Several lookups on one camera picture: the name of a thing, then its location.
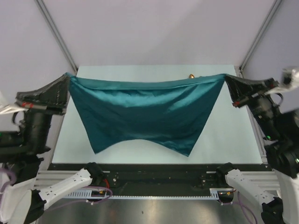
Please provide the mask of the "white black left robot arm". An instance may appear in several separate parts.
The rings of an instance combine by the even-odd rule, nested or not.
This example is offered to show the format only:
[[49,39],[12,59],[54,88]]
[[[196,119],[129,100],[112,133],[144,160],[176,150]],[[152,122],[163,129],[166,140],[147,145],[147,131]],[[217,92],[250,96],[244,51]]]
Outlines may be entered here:
[[19,92],[14,104],[0,99],[1,115],[18,113],[23,119],[17,131],[0,133],[0,221],[3,224],[31,224],[55,202],[84,187],[99,186],[104,179],[101,167],[90,162],[73,176],[43,189],[35,183],[41,154],[47,146],[52,117],[66,113],[71,75],[34,91]]

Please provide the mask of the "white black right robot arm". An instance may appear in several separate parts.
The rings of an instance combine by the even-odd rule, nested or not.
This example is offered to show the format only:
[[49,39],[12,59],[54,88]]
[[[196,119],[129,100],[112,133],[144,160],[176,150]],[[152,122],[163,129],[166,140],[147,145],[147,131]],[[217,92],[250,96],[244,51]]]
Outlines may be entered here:
[[272,143],[264,146],[267,162],[276,174],[281,197],[276,197],[252,181],[232,163],[216,169],[215,181],[220,187],[230,186],[238,190],[261,211],[265,224],[297,224],[299,222],[299,111],[281,113],[272,94],[280,98],[283,93],[299,86],[299,69],[287,67],[282,70],[281,81],[273,78],[249,80],[227,75],[232,104],[241,108],[247,106],[265,135]]

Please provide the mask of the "teal satin napkin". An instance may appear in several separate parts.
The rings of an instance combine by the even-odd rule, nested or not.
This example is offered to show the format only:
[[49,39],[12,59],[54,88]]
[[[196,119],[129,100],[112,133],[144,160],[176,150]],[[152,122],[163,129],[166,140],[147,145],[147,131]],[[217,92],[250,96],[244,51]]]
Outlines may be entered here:
[[69,93],[94,153],[147,140],[189,156],[224,81],[224,74],[153,83],[70,76]]

